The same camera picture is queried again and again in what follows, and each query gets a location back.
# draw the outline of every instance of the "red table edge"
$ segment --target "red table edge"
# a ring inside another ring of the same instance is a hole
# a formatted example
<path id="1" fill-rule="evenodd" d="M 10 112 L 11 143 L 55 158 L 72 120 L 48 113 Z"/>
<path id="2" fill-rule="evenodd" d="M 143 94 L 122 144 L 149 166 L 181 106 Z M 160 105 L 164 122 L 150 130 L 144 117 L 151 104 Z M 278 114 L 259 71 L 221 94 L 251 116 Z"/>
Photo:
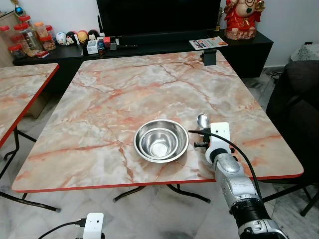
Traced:
<path id="1" fill-rule="evenodd" d="M 49 75 L 49 77 L 45 80 L 45 82 L 42 84 L 42 86 L 39 88 L 39 90 L 34 94 L 34 96 L 32 97 L 32 99 L 29 101 L 29 103 L 26 105 L 26 107 L 24 108 L 24 110 L 20 113 L 20 115 L 18 116 L 18 118 L 16 118 L 16 120 L 13 122 L 13 124 L 11 125 L 11 127 L 8 129 L 8 131 L 4 134 L 4 136 L 2 137 L 2 139 L 0 140 L 0 147 L 4 144 L 4 142 L 8 139 L 8 137 L 10 136 L 10 134 L 12 133 L 12 131 L 14 130 L 14 128 L 17 126 L 17 124 L 20 122 L 20 120 L 22 119 L 22 117 L 25 115 L 25 113 L 28 111 L 28 109 L 32 106 L 33 102 L 36 100 L 36 98 L 38 98 L 38 96 L 40 95 L 40 93 L 42 92 L 42 90 L 44 89 L 44 87 L 48 84 L 48 82 L 51 80 L 51 78 L 54 76 L 54 74 L 56 73 L 56 71 L 59 69 L 59 64 L 57 64 L 57 66 L 55 67 L 55 69 L 51 72 L 51 74 Z"/>
<path id="2" fill-rule="evenodd" d="M 288 179 L 300 177 L 304 172 L 300 174 L 285 175 L 285 176 L 269 176 L 269 177 L 257 177 L 258 180 L 273 180 L 273 179 Z M 36 189 L 36 190 L 15 190 L 17 193 L 47 193 L 58 191 L 73 191 L 73 190 L 85 190 L 85 189 L 102 189 L 102 188 L 120 188 L 120 187 L 139 187 L 139 186 L 152 186 L 152 185 L 166 185 L 166 184 L 186 184 L 186 183 L 212 183 L 216 182 L 215 179 L 202 179 L 202 180 L 187 180 L 187 181 L 171 181 L 171 182 L 152 182 L 152 183 L 130 183 L 130 184 L 113 184 L 113 185 L 100 185 L 100 186 L 87 186 L 87 187 L 73 187 L 73 188 L 53 188 L 53 189 Z"/>

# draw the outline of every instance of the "tiled floor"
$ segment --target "tiled floor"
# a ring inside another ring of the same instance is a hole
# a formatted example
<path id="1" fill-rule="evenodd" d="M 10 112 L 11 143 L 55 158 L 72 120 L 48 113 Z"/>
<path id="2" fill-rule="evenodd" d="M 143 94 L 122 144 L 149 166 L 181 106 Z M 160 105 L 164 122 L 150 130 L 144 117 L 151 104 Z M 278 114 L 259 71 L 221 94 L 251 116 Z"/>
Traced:
<path id="1" fill-rule="evenodd" d="M 262 74 L 260 78 L 243 79 L 243 82 L 265 110 L 274 88 L 272 80 Z M 18 128 L 37 138 L 59 99 L 60 96 L 54 96 L 38 119 L 24 117 Z M 0 182 L 0 190 L 13 196 L 21 196 L 12 192 L 10 186 L 33 146 L 25 138 L 19 137 L 19 140 L 21 148 Z M 13 137 L 10 137 L 0 149 L 0 156 L 13 147 Z M 0 168 L 3 166 L 0 157 Z M 267 183 L 260 186 L 264 197 L 287 187 Z M 0 198 L 0 239 L 36 239 L 59 224 L 86 217 L 89 212 L 104 213 L 103 232 L 107 239 L 238 239 L 237 226 L 216 183 L 185 184 L 181 188 L 208 197 L 212 202 L 207 204 L 176 194 L 166 186 L 146 187 L 117 203 L 112 199 L 129 188 L 27 196 L 27 200 L 60 207 L 60 213 Z M 314 195 L 316 189 L 310 188 L 310 191 Z M 266 208 L 291 239 L 318 239 L 318 204 L 306 217 L 301 217 L 299 211 L 306 204 L 307 198 L 300 190 L 266 203 Z M 45 238 L 74 239 L 82 237 L 82 233 L 83 228 L 67 226 Z"/>

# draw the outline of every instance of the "metal spoon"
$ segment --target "metal spoon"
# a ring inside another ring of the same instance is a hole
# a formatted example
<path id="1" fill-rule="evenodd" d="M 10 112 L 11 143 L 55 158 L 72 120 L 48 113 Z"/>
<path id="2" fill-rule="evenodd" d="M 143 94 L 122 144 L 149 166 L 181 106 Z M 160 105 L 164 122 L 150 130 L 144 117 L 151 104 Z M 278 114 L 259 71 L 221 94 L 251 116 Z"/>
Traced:
<path id="1" fill-rule="evenodd" d="M 197 124 L 200 128 L 209 128 L 209 119 L 206 114 L 197 116 Z"/>

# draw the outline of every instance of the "red figurine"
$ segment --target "red figurine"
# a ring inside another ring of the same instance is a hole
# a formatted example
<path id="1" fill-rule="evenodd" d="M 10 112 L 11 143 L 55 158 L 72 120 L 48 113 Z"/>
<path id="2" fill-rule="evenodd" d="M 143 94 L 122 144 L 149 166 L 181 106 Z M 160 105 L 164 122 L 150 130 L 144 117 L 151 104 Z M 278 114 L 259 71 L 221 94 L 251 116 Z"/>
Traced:
<path id="1" fill-rule="evenodd" d="M 226 0 L 224 20 L 227 20 L 227 29 L 225 29 L 225 36 L 232 40 L 255 37 L 255 21 L 260 22 L 261 12 L 264 9 L 263 0 Z"/>

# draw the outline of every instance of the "marble tabletop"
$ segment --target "marble tabletop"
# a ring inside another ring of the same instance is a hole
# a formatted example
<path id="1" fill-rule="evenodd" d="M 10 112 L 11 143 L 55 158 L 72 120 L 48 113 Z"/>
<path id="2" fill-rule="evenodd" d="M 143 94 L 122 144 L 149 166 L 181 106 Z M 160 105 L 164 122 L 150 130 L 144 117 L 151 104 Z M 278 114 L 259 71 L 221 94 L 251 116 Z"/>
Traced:
<path id="1" fill-rule="evenodd" d="M 260 105 L 217 51 L 204 66 L 201 52 L 85 61 L 16 177 L 17 192 L 213 182 L 200 136 L 189 134 L 186 153 L 151 163 L 133 147 L 135 131 L 154 119 L 187 130 L 206 112 L 227 121 L 231 140 L 251 160 L 260 179 L 296 177 L 303 168 Z M 248 166 L 245 172 L 250 175 Z"/>
<path id="2" fill-rule="evenodd" d="M 58 68 L 57 63 L 0 68 L 0 147 Z"/>

